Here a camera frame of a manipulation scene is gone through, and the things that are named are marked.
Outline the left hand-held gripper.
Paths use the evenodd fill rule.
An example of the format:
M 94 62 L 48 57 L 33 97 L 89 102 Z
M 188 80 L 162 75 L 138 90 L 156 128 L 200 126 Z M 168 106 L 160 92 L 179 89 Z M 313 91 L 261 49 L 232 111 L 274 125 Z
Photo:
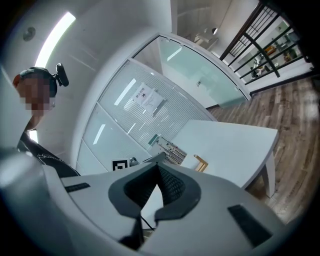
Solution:
M 135 157 L 114 159 L 111 162 L 112 171 L 119 171 L 129 167 L 136 166 L 138 161 Z

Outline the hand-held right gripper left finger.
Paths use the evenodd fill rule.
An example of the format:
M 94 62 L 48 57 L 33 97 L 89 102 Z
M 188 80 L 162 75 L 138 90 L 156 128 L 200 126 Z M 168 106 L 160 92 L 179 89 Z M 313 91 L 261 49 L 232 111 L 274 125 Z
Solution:
M 121 215 L 109 199 L 111 184 L 128 175 L 59 178 L 50 166 L 14 155 L 14 218 L 23 232 L 53 256 L 162 256 L 156 237 L 144 239 L 141 210 L 124 193 Z

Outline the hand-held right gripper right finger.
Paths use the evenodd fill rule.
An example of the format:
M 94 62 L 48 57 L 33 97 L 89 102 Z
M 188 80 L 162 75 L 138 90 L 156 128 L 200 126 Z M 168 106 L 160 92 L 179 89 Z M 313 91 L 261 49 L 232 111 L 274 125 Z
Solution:
M 266 254 L 264 244 L 278 238 L 285 224 L 264 203 L 234 183 L 210 174 L 160 163 L 193 179 L 197 205 L 184 217 L 160 220 L 144 243 L 148 256 L 251 256 Z

